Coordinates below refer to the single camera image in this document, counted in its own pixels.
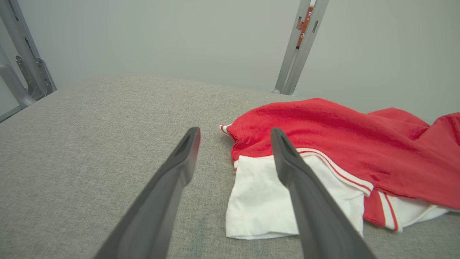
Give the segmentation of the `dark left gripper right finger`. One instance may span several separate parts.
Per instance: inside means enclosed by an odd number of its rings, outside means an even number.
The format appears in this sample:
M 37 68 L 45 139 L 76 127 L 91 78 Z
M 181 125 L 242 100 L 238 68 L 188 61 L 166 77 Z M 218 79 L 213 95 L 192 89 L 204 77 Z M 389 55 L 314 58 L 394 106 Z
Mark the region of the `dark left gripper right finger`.
M 304 259 L 375 255 L 280 128 L 271 131 L 277 176 L 289 190 Z

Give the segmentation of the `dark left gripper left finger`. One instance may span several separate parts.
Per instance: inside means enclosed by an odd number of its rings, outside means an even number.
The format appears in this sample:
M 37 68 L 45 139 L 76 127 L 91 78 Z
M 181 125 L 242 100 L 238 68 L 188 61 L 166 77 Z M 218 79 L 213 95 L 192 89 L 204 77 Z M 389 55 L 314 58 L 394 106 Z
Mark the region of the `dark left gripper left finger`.
M 96 259 L 165 259 L 184 187 L 193 178 L 199 127 L 187 130 L 101 246 Z

